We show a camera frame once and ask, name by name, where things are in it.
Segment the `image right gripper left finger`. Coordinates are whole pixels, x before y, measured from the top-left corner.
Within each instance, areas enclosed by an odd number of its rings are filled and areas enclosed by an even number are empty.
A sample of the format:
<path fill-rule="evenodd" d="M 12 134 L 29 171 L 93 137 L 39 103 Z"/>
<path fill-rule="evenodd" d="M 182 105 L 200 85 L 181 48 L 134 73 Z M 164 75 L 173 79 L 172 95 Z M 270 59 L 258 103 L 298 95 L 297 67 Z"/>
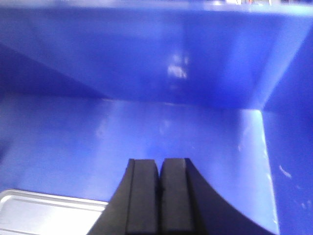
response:
<path fill-rule="evenodd" d="M 130 159 L 89 235 L 157 235 L 158 171 L 154 160 Z"/>

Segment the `image right gripper right finger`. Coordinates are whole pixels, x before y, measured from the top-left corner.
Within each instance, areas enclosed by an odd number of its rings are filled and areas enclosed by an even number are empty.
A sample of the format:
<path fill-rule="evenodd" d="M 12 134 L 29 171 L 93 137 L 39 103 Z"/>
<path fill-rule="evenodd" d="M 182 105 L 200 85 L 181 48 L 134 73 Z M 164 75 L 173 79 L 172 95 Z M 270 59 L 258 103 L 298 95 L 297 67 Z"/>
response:
<path fill-rule="evenodd" d="M 271 234 L 219 195 L 189 158 L 165 159 L 160 185 L 163 235 Z"/>

